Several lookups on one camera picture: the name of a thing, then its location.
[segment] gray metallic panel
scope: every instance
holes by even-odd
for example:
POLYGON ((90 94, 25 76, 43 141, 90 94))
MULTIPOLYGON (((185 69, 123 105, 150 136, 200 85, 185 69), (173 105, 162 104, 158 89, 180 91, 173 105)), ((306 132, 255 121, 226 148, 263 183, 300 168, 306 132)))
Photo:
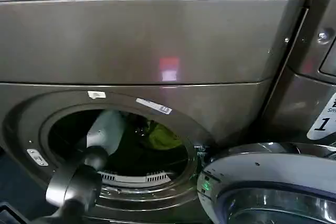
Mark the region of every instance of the gray metallic panel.
MULTIPOLYGON (((288 65, 296 73, 335 83, 333 66, 323 66, 321 70, 320 67, 336 35, 336 0, 305 0, 304 5, 308 13, 289 55, 288 65)), ((325 65, 334 62, 333 58, 334 55, 328 57, 325 65)))
POLYGON ((264 136, 281 142, 335 142, 334 134, 314 141, 307 138, 309 129, 335 92, 335 85, 299 76, 286 68, 262 118, 264 136))
MULTIPOLYGON (((219 145, 227 145, 236 141, 256 117, 268 91, 270 81, 250 84, 218 84, 197 86, 43 86, 0 84, 3 95, 0 97, 0 121, 9 111, 22 101, 32 97, 56 91, 97 90, 125 94, 134 98, 142 98, 177 110, 207 130, 219 145)), ((100 102, 86 95, 83 104, 100 102)), ((178 122, 171 122, 178 127, 178 122)))
POLYGON ((336 82, 336 78, 320 72, 320 67, 335 38, 336 0, 312 0, 304 25, 289 56, 289 66, 297 73, 336 82), (321 40, 320 33, 327 39, 321 40))
POLYGON ((334 44, 326 57, 321 72, 330 74, 336 77, 336 45, 334 44))
POLYGON ((272 77, 301 0, 0 4, 0 81, 231 83, 272 77))

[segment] washer door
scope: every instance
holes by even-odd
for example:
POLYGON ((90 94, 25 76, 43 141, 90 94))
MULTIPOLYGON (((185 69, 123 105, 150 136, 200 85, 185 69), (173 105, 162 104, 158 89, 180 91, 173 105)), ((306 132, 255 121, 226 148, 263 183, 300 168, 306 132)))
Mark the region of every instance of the washer door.
POLYGON ((259 143, 205 167, 198 197, 214 223, 336 223, 335 147, 259 143))

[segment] front-load washing machine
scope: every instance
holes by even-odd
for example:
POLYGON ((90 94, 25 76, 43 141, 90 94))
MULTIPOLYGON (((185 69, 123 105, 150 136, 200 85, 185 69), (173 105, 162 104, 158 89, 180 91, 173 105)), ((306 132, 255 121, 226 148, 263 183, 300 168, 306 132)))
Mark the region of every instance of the front-load washing machine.
POLYGON ((336 0, 306 0, 305 18, 260 125, 272 141, 333 145, 336 0))
POLYGON ((0 0, 1 146, 47 185, 91 137, 120 137, 91 218, 206 221, 207 148, 242 141, 302 4, 0 0))

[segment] number 1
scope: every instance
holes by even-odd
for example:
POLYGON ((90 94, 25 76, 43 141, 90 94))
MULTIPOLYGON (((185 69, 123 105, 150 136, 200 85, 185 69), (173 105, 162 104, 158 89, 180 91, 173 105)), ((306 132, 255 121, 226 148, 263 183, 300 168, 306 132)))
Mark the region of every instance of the number 1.
POLYGON ((322 123, 322 125, 319 128, 314 129, 315 131, 325 131, 324 126, 327 124, 327 122, 330 120, 330 118, 323 118, 322 120, 324 122, 322 123))

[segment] label sticker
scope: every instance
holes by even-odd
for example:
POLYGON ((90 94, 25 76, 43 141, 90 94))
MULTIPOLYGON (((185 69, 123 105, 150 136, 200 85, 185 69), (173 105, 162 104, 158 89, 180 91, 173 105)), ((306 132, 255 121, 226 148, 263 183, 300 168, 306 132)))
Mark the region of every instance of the label sticker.
POLYGON ((40 166, 48 166, 47 161, 42 157, 40 152, 36 149, 27 149, 28 154, 35 161, 36 164, 40 166))
POLYGON ((102 92, 102 91, 88 91, 88 95, 92 99, 106 98, 105 92, 102 92))
POLYGON ((142 105, 145 105, 147 107, 150 107, 150 108, 152 108, 154 110, 160 111, 161 113, 166 114, 166 115, 169 115, 170 112, 173 111, 171 108, 165 107, 165 106, 163 106, 161 104, 157 104, 155 102, 143 100, 143 99, 140 99, 140 98, 137 98, 136 102, 138 102, 138 103, 140 103, 142 105))
POLYGON ((318 140, 336 132, 336 93, 330 98, 307 133, 307 138, 318 140))

